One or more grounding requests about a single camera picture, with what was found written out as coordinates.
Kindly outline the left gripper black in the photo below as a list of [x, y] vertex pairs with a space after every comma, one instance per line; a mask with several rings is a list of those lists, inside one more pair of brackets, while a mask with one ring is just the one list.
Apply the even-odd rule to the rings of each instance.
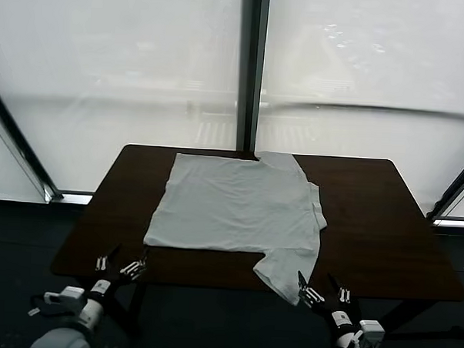
[[117, 244], [96, 259], [96, 281], [91, 281], [89, 299], [106, 304], [120, 287], [135, 282], [145, 272], [149, 248], [145, 247], [140, 258], [118, 271], [113, 262], [121, 247], [121, 244]]

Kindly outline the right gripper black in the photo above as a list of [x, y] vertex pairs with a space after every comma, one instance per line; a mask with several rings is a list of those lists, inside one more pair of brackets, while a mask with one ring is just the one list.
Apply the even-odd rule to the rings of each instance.
[[350, 290], [346, 289], [331, 273], [327, 274], [330, 292], [325, 298], [317, 293], [298, 271], [299, 298], [311, 310], [320, 315], [329, 327], [332, 335], [356, 333], [362, 314], [357, 300], [351, 301]]

